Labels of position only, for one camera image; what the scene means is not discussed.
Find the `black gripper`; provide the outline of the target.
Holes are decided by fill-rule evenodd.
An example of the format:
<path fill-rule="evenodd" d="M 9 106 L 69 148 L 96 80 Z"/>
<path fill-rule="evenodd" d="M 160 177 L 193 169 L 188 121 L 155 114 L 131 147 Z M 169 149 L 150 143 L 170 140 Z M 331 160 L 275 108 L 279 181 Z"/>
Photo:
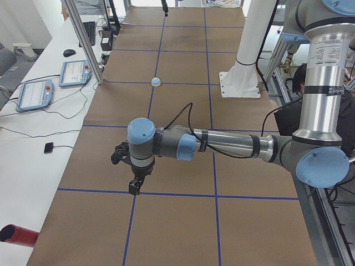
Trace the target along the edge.
<path fill-rule="evenodd" d="M 151 175 L 153 166 L 148 165 L 145 167 L 138 167 L 133 165 L 131 169 L 134 174 L 134 179 L 129 182 L 128 192 L 133 196 L 138 196 L 140 195 L 140 189 L 144 183 L 144 178 Z"/>

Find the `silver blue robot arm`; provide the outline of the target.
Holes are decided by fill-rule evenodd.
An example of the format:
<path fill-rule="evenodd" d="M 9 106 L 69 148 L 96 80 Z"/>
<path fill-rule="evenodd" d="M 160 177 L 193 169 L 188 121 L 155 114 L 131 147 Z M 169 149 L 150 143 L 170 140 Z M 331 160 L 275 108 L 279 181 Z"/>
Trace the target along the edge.
<path fill-rule="evenodd" d="M 206 150 L 233 158 L 261 158 L 315 188 L 342 181 L 349 160 L 336 127 L 353 33 L 353 1 L 287 1 L 284 37 L 306 37 L 310 43 L 299 128 L 291 136 L 258 137 L 181 126 L 157 128 L 146 118 L 134 119 L 126 141 L 126 161 L 134 173 L 129 192 L 140 193 L 155 157 L 190 161 L 196 151 Z"/>

